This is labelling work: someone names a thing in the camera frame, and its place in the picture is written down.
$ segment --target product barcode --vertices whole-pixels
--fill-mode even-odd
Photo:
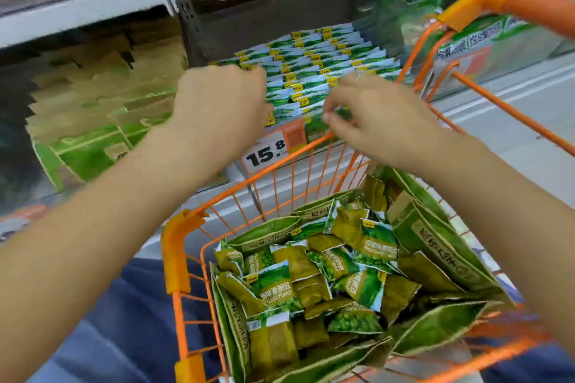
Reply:
[[[296,146],[306,145],[308,143],[305,140],[305,130],[298,128],[294,131],[286,132],[284,135],[290,149]]]
[[[255,320],[255,321],[248,321],[248,332],[261,329],[262,328],[262,321]]]

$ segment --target shopping cart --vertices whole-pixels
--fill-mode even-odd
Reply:
[[[403,68],[398,82],[407,74],[413,65],[417,54],[423,48],[426,40],[435,31],[444,28],[446,33],[431,49],[427,58],[423,62],[421,71],[416,77],[413,88],[420,91],[424,85],[424,80],[430,73],[434,65],[434,56],[440,46],[447,43],[454,35],[455,31],[461,31],[473,20],[484,12],[496,12],[500,14],[513,14],[528,22],[548,27],[558,34],[575,39],[575,3],[570,0],[459,0],[449,9],[446,9],[438,17],[438,21],[431,24],[423,33],[415,46],[412,54]],[[575,147],[561,139],[533,119],[520,113],[514,107],[503,102],[489,91],[476,84],[472,79],[456,71],[457,62],[449,64],[438,77],[435,87],[431,89],[424,99],[429,102],[441,83],[451,76],[462,82],[468,88],[475,90],[493,104],[497,105],[513,118],[524,123],[541,136],[555,143],[567,153],[575,156]],[[457,127],[448,118],[429,105],[429,109],[435,113],[438,119],[460,133],[464,131]],[[343,191],[359,186],[362,182],[366,167],[370,163],[369,159],[362,154],[353,151],[345,143],[337,143],[334,134],[330,133],[320,139],[314,140],[306,147],[292,152],[287,157],[278,160],[266,169],[256,172],[248,179],[224,191],[218,197],[199,206],[194,211],[183,211],[172,218],[162,234],[162,252],[166,271],[167,292],[172,295],[175,313],[176,332],[178,336],[178,346],[180,361],[176,364],[176,379],[178,383],[188,382],[211,382],[219,378],[228,379],[229,373],[226,367],[226,357],[224,345],[220,336],[220,329],[217,322],[216,310],[214,307],[211,285],[208,275],[208,265],[211,254],[217,242],[227,236],[237,235],[245,232],[254,225],[259,224],[275,216],[285,215],[291,212],[298,205],[308,203],[317,198],[324,197],[334,192]],[[301,182],[301,176],[307,179]],[[291,181],[291,188],[285,191],[286,182]],[[270,191],[273,184],[273,196],[271,206],[269,200],[263,200],[263,188]],[[244,197],[239,199],[246,190],[250,190],[253,198]],[[220,206],[224,202],[234,204],[241,217],[241,224],[231,224],[226,221],[216,205]],[[226,232],[214,236],[206,228],[206,220],[218,222],[225,227]],[[452,221],[457,220],[457,215],[453,215]],[[462,235],[471,233],[469,230],[461,231]],[[186,255],[184,252],[184,239],[198,239],[204,241],[199,251],[199,259]],[[201,265],[202,275],[190,274],[187,269],[187,259]],[[203,282],[206,288],[205,297],[190,295],[190,282]],[[207,321],[185,321],[182,310],[182,300],[200,300],[207,302],[211,310],[212,319]],[[548,342],[552,336],[545,330],[537,318],[528,317],[528,310],[519,306],[516,310],[507,314],[498,312],[489,314],[480,319],[475,326],[466,334],[467,342],[461,345],[464,349],[476,350],[477,354],[465,362],[443,361],[428,356],[400,357],[392,355],[386,364],[386,370],[404,377],[409,377],[415,381],[426,383],[445,383],[476,372],[495,364],[496,362],[512,358],[528,349]],[[190,351],[186,339],[186,326],[193,324],[209,324],[213,326],[216,344],[205,347],[201,350]],[[489,347],[485,344],[474,343],[474,338],[490,338],[499,340],[500,347]],[[205,376],[202,353],[217,350],[221,360],[222,372],[216,376]],[[393,364],[397,361],[419,361],[432,362],[430,365],[440,365],[437,371],[436,366],[429,366],[431,370],[425,376],[414,376],[405,372],[393,369]],[[365,379],[369,373],[376,370],[364,369],[361,373],[351,376],[349,379]]]

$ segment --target forearm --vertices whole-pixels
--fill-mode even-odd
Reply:
[[[428,164],[426,181],[575,355],[575,213],[472,138],[457,135]]]
[[[190,169],[189,179],[174,184],[173,170],[161,169],[162,150],[146,141],[0,251],[1,381],[25,381],[48,359],[208,177]]]

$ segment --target cart handle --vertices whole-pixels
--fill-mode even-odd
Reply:
[[[513,14],[575,39],[575,2],[572,0],[458,0],[439,15],[438,20],[459,32],[486,12]]]

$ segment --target hand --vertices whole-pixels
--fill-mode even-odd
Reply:
[[[356,127],[334,113],[339,105],[349,107]],[[441,127],[411,89],[366,73],[350,73],[340,80],[326,99],[323,119],[370,159],[421,177],[428,163],[440,158],[443,147],[459,136]]]
[[[263,68],[190,69],[178,82],[172,117],[142,144],[148,161],[178,184],[202,184],[254,145],[272,111]]]

